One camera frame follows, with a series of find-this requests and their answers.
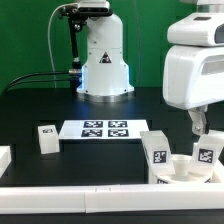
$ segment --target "white robot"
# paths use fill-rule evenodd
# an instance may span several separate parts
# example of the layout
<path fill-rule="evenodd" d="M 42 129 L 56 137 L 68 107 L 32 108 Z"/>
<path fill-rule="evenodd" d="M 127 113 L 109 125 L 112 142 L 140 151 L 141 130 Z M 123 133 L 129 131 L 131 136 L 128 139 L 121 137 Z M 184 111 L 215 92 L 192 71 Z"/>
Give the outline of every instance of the white robot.
<path fill-rule="evenodd" d="M 129 67 L 123 60 L 123 25 L 106 0 L 76 0 L 61 10 L 69 20 L 73 69 L 79 98 L 94 102 L 116 102 L 134 95 Z M 87 26 L 88 59 L 82 66 L 76 33 Z"/>
<path fill-rule="evenodd" d="M 188 110 L 197 135 L 209 131 L 207 105 L 224 99 L 224 0 L 197 3 L 198 12 L 171 25 L 168 41 L 176 44 L 166 57 L 165 101 Z"/>

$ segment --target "green wall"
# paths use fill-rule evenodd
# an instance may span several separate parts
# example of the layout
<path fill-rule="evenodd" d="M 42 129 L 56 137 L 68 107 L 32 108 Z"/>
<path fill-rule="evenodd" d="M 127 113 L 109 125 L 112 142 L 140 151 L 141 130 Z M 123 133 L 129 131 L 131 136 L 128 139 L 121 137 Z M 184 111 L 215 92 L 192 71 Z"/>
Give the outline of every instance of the green wall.
<path fill-rule="evenodd" d="M 47 45 L 48 21 L 57 6 L 70 2 L 0 1 L 0 91 L 21 75 L 51 71 Z M 124 24 L 124 59 L 130 66 L 130 83 L 134 86 L 161 86 L 164 59 L 171 46 L 166 39 L 167 28 L 195 11 L 195 6 L 182 4 L 178 0 L 110 0 L 110 3 Z M 55 18 L 51 34 L 56 70 L 67 70 L 72 60 L 67 20 Z M 78 39 L 84 63 L 85 30 Z"/>

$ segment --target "white block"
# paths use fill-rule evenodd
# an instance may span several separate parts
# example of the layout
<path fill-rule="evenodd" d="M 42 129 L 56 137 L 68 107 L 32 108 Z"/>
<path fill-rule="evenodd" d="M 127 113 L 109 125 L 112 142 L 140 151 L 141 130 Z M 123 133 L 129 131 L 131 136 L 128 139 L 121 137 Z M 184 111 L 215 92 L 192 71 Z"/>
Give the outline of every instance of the white block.
<path fill-rule="evenodd" d="M 9 146 L 0 146 L 0 178 L 11 162 L 11 152 Z"/>
<path fill-rule="evenodd" d="M 85 192 L 93 187 L 0 189 L 0 214 L 85 212 Z"/>
<path fill-rule="evenodd" d="M 194 144 L 193 155 L 189 163 L 189 172 L 210 175 L 224 147 L 224 132 L 209 131 Z"/>
<path fill-rule="evenodd" d="M 217 208 L 224 208 L 224 184 L 121 186 L 120 211 Z"/>
<path fill-rule="evenodd" d="M 169 142 L 162 131 L 140 132 L 146 160 L 154 175 L 175 173 Z"/>
<path fill-rule="evenodd" d="M 41 154 L 59 152 L 59 138 L 54 125 L 39 126 L 39 144 Z"/>

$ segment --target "black table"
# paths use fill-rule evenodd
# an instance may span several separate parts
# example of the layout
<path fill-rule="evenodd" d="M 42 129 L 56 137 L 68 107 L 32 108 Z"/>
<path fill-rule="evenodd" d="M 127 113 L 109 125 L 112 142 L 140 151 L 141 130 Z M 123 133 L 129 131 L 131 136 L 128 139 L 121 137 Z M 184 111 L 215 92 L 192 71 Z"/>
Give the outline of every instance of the black table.
<path fill-rule="evenodd" d="M 162 130 L 172 153 L 191 155 L 198 137 L 186 111 L 169 107 L 161 88 L 136 88 L 124 102 L 100 104 L 72 97 L 69 89 L 18 89 L 0 97 L 0 145 L 10 145 L 12 163 L 0 187 L 141 184 L 147 166 L 140 140 L 63 143 L 61 153 L 41 155 L 37 127 L 64 120 L 145 119 Z M 223 130 L 224 106 L 209 106 L 211 129 Z M 1 215 L 1 223 L 223 223 L 223 210 L 116 212 L 103 214 Z"/>

